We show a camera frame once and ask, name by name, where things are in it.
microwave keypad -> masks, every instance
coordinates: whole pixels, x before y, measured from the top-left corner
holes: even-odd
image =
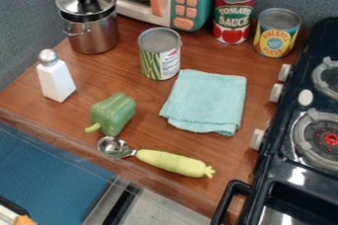
[[[195,23],[193,20],[198,16],[198,10],[196,9],[198,1],[199,0],[175,0],[177,3],[175,13],[180,16],[173,21],[175,27],[186,31],[194,27]]]

toy stove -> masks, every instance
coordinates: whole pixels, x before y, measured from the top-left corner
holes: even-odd
[[[295,66],[283,65],[270,101],[279,108],[256,129],[255,181],[232,181],[211,224],[221,224],[236,194],[247,195],[238,224],[338,224],[338,18],[312,29]]]

pot lid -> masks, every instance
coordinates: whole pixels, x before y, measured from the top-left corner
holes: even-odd
[[[55,0],[56,6],[61,12],[75,16],[98,15],[115,6],[116,0]]]

folded towel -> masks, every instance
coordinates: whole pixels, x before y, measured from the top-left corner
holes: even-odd
[[[232,136],[243,114],[246,78],[181,70],[160,115],[177,128]]]

metal spoon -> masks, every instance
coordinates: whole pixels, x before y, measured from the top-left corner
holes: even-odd
[[[113,159],[135,156],[140,161],[149,165],[193,178],[200,178],[203,175],[212,178],[212,175],[215,173],[211,166],[206,166],[206,164],[200,160],[163,151],[145,149],[138,151],[132,150],[118,137],[106,136],[101,138],[98,141],[98,150]]]
[[[98,150],[113,159],[121,159],[128,156],[136,156],[137,151],[131,150],[129,146],[118,137],[106,136],[98,141]]]

